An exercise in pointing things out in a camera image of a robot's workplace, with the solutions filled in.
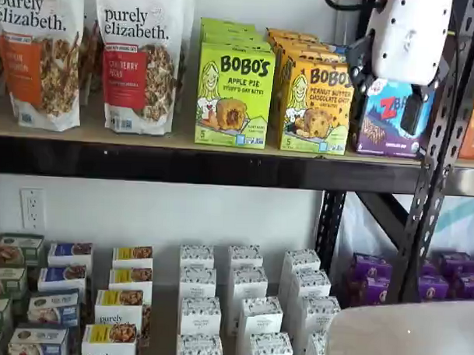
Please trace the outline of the white perforated gripper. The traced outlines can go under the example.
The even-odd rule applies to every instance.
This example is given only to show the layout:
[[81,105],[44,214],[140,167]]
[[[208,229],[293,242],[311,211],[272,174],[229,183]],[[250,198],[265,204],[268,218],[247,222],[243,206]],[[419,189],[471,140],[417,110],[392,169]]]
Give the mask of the white perforated gripper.
[[453,0],[377,0],[367,30],[346,49],[348,73],[355,88],[368,89],[376,77],[409,83],[401,128],[422,134],[435,90],[429,86],[438,69],[448,34]]

